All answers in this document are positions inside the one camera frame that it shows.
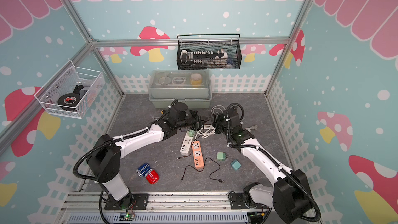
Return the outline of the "white power strip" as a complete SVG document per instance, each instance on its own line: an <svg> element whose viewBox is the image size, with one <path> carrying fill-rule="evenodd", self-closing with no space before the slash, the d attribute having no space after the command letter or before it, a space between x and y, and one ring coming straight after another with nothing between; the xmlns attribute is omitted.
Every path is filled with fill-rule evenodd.
<svg viewBox="0 0 398 224"><path fill-rule="evenodd" d="M189 137L186 132L183 142L182 142L182 145L181 145L181 148L180 148L181 155L187 156L190 153L191 145L192 145L195 135L193 137Z"/></svg>

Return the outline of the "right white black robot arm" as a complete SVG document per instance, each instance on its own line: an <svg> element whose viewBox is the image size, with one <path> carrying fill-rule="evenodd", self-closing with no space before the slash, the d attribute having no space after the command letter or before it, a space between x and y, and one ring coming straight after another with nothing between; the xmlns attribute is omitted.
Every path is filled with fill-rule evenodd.
<svg viewBox="0 0 398 224"><path fill-rule="evenodd" d="M299 218L319 222L321 210L311 193L306 174L289 168L271 155L251 132L242 127L243 117L243 107L232 103L222 113L212 115L212 125L217 134L226 136L228 147L250 159L272 184L272 188L251 184L246 191L247 204L272 207L286 224Z"/></svg>

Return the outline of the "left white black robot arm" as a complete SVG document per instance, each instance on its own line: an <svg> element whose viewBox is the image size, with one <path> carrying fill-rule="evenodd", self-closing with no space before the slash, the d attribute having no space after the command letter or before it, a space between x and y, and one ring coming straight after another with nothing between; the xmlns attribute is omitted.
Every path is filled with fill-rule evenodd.
<svg viewBox="0 0 398 224"><path fill-rule="evenodd" d="M125 156L147 145L165 141L177 131L199 131L205 120L197 111L174 99L161 117L145 128L121 136L101 136L95 146L74 165L73 175L99 183L103 192L110 195L111 205L128 210L135 202L134 196L120 174L120 162Z"/></svg>

